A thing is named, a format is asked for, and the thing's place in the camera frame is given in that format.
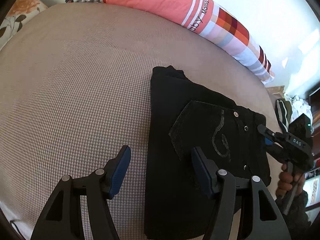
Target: dark sleeve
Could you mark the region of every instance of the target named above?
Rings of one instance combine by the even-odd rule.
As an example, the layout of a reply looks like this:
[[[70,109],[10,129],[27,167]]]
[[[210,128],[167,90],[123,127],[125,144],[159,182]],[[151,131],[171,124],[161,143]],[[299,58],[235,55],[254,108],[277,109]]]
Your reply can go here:
[[[304,240],[306,232],[311,225],[305,211],[307,202],[308,194],[303,191],[299,196],[294,198],[288,215],[283,215],[292,240]]]

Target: person's arm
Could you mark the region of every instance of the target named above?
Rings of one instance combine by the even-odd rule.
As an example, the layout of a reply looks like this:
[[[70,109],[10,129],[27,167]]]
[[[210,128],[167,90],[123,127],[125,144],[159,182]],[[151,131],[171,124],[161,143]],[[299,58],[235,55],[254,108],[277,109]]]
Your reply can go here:
[[[297,174],[292,177],[291,174],[285,172],[286,164],[282,165],[283,172],[279,174],[278,188],[276,190],[276,196],[281,197],[287,191],[292,189],[290,184],[292,181],[298,182],[298,189],[296,196],[292,202],[291,208],[287,216],[283,215],[284,221],[287,224],[288,230],[292,240],[305,239],[306,231],[310,227],[311,223],[308,221],[308,216],[305,212],[305,207],[308,202],[308,194],[302,188],[305,183],[305,178],[302,174]]]

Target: human hand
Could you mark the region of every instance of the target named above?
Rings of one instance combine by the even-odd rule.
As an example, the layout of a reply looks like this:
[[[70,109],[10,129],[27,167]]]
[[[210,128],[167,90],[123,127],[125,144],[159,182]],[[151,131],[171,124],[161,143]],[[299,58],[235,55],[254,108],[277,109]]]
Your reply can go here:
[[[302,188],[303,185],[306,181],[305,177],[303,176],[303,174],[299,173],[296,174],[294,177],[288,173],[285,172],[287,168],[286,164],[283,164],[281,169],[283,170],[280,174],[279,174],[279,182],[278,182],[278,188],[276,190],[276,196],[284,196],[287,191],[292,189],[292,185],[290,184],[291,182],[295,181],[298,182],[298,188],[297,188],[297,192],[296,192],[296,196],[300,195],[302,192]]]

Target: rolled blanket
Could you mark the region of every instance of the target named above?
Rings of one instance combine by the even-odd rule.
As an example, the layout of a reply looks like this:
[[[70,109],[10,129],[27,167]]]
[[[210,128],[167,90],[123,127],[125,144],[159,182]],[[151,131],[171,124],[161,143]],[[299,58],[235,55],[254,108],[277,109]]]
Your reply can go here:
[[[222,48],[263,84],[274,79],[271,64],[248,30],[213,0],[73,0],[103,2],[147,11],[175,22]]]

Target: orange flower print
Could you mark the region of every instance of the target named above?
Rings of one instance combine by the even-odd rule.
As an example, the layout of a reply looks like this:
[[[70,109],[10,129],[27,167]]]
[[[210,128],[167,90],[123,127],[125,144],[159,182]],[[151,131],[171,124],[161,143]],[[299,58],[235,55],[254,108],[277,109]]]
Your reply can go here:
[[[18,14],[28,14],[36,10],[39,0],[16,0],[7,16],[14,16]]]

